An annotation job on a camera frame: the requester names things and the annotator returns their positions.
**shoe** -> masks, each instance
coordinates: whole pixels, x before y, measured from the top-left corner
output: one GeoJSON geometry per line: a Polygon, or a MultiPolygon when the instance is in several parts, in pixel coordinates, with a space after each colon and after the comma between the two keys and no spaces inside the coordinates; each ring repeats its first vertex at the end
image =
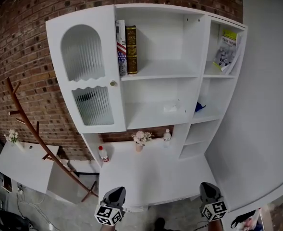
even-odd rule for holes
{"type": "Polygon", "coordinates": [[[163,230],[165,227],[165,219],[164,218],[157,218],[155,221],[154,227],[156,231],[163,230]]]}

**clear plastic bottle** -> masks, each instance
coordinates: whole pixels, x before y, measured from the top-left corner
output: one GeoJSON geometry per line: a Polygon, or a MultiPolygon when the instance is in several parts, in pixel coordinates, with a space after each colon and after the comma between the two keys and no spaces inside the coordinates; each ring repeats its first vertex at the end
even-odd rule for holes
{"type": "Polygon", "coordinates": [[[98,147],[98,154],[99,154],[99,156],[101,157],[101,159],[104,163],[107,163],[109,161],[107,151],[105,149],[103,149],[102,146],[98,147]]]}
{"type": "Polygon", "coordinates": [[[166,132],[164,133],[164,147],[165,148],[169,147],[170,140],[171,140],[170,130],[166,129],[166,132]]]}

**gray floor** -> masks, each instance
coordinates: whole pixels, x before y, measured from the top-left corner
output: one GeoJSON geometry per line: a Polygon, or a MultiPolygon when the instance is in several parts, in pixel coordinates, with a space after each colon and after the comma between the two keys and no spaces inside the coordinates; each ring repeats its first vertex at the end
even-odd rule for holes
{"type": "MultiPolygon", "coordinates": [[[[84,177],[84,182],[91,186],[93,177],[84,177]]],[[[84,203],[72,205],[57,201],[47,195],[35,192],[26,188],[24,195],[19,196],[19,207],[22,214],[28,217],[39,231],[56,230],[44,220],[35,210],[35,205],[21,203],[40,203],[37,205],[46,215],[48,220],[61,231],[99,231],[101,225],[94,218],[94,211],[98,204],[98,199],[94,196],[89,197],[84,203]]],[[[201,201],[197,198],[194,201],[189,199],[176,201],[163,205],[151,206],[148,211],[137,213],[126,213],[122,222],[117,224],[118,231],[151,231],[153,223],[157,217],[166,220],[165,228],[180,231],[193,231],[195,228],[206,224],[201,217],[198,207],[201,201]]],[[[16,194],[7,195],[6,208],[10,212],[18,214],[16,194]]]]}

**brick wall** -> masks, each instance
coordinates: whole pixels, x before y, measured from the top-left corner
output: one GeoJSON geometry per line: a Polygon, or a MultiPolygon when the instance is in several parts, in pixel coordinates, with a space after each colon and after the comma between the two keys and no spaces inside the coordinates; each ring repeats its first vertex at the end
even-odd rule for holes
{"type": "MultiPolygon", "coordinates": [[[[18,127],[21,140],[36,142],[8,111],[13,102],[5,78],[21,81],[17,96],[33,124],[40,121],[40,136],[51,145],[61,145],[70,159],[91,159],[63,101],[53,70],[45,22],[77,10],[119,3],[162,3],[216,13],[242,22],[242,0],[0,0],[0,139],[18,127]]],[[[161,136],[162,128],[147,129],[161,136]]],[[[104,141],[130,139],[131,132],[101,135],[104,141]]]]}

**cubby compartment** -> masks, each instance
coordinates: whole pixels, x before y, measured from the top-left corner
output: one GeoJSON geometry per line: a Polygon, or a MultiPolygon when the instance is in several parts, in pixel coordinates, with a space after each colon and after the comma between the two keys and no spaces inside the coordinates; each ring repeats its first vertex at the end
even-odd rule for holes
{"type": "Polygon", "coordinates": [[[198,102],[206,107],[194,112],[192,123],[222,118],[229,105],[235,84],[234,78],[203,78],[198,102]]]}
{"type": "Polygon", "coordinates": [[[210,17],[210,18],[211,18],[211,24],[210,24],[210,34],[209,34],[209,47],[208,47],[207,62],[205,66],[204,77],[229,77],[229,78],[235,77],[240,68],[240,65],[238,64],[237,60],[239,59],[240,53],[244,48],[243,45],[245,44],[243,41],[245,28],[238,26],[236,24],[226,22],[218,18],[214,18],[214,17],[210,17]],[[238,37],[237,50],[239,51],[239,53],[234,58],[235,65],[229,75],[225,75],[213,63],[216,56],[216,52],[218,50],[218,44],[223,29],[228,29],[237,33],[237,37],[238,37]]]}
{"type": "Polygon", "coordinates": [[[179,159],[186,159],[204,154],[208,145],[208,141],[185,145],[182,149],[179,159]]]}
{"type": "Polygon", "coordinates": [[[218,123],[219,120],[191,124],[185,145],[210,140],[216,131],[218,123]]]}
{"type": "Polygon", "coordinates": [[[105,76],[101,40],[92,27],[71,27],[63,36],[61,52],[69,81],[105,76]]]}
{"type": "Polygon", "coordinates": [[[205,16],[150,7],[117,8],[116,19],[136,25],[138,73],[124,80],[196,77],[201,70],[205,16]]]}
{"type": "Polygon", "coordinates": [[[188,122],[196,102],[198,78],[123,81],[127,129],[188,122]]]}
{"type": "Polygon", "coordinates": [[[107,87],[87,87],[72,92],[86,126],[114,124],[107,87]]]}

